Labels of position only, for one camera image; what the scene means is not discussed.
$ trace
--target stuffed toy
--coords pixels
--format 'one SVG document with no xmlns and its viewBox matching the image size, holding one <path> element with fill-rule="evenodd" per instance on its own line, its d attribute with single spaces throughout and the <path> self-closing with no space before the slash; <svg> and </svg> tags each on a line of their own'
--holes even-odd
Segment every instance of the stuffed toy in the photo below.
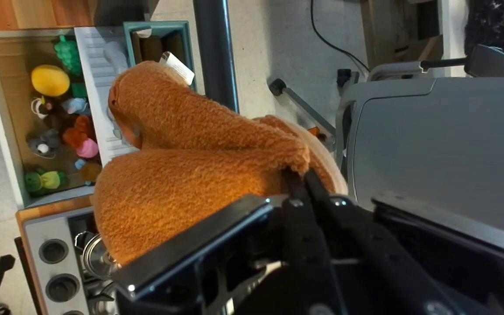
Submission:
<svg viewBox="0 0 504 315">
<path fill-rule="evenodd" d="M 272 116 L 241 117 L 158 63 L 120 74 L 108 107 L 139 149 L 111 159 L 92 196 L 99 236 L 118 266 L 246 194 L 284 194 L 283 170 L 312 170 L 330 193 L 346 194 L 332 156 L 305 130 Z"/>
</svg>

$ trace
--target stove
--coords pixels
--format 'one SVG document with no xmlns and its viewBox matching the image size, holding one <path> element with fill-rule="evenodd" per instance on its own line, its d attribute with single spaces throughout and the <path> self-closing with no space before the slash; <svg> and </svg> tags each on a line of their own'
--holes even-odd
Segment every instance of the stove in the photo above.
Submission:
<svg viewBox="0 0 504 315">
<path fill-rule="evenodd" d="M 74 208 L 22 222 L 32 282 L 48 315 L 116 315 L 115 270 L 92 217 Z"/>
</svg>

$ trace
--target orange fuzzy fabric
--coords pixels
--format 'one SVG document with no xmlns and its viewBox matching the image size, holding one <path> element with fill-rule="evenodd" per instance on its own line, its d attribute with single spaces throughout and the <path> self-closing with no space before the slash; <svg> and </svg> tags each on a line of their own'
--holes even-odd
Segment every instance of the orange fuzzy fabric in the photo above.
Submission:
<svg viewBox="0 0 504 315">
<path fill-rule="evenodd" d="M 139 63 L 109 89 L 109 112 L 137 152 L 111 159 L 92 198 L 97 231 L 127 264 L 244 194 L 284 194 L 281 170 L 312 168 L 346 193 L 328 152 L 276 117 L 244 119 L 179 84 L 157 63 Z"/>
</svg>

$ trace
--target yellow ball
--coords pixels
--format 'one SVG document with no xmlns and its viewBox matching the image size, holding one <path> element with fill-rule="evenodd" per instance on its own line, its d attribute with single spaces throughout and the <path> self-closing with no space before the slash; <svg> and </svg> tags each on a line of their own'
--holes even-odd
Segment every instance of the yellow ball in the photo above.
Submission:
<svg viewBox="0 0 504 315">
<path fill-rule="evenodd" d="M 39 95 L 57 98 L 69 89 L 69 77 L 53 65 L 38 65 L 31 70 L 31 86 Z"/>
</svg>

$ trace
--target green object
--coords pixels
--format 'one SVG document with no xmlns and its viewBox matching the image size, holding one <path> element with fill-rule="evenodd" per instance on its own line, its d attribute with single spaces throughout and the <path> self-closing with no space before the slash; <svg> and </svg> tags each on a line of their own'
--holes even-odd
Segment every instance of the green object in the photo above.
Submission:
<svg viewBox="0 0 504 315">
<path fill-rule="evenodd" d="M 71 84 L 71 96 L 87 100 L 87 89 L 80 82 Z"/>
<path fill-rule="evenodd" d="M 25 172 L 24 184 L 29 196 L 43 196 L 62 187 L 66 177 L 62 172 L 46 172 L 39 168 L 36 172 Z"/>
<path fill-rule="evenodd" d="M 80 58 L 78 58 L 78 49 L 76 49 L 74 40 L 69 40 L 64 35 L 59 35 L 57 42 L 53 44 L 53 51 L 66 72 L 76 77 L 81 75 Z"/>
</svg>

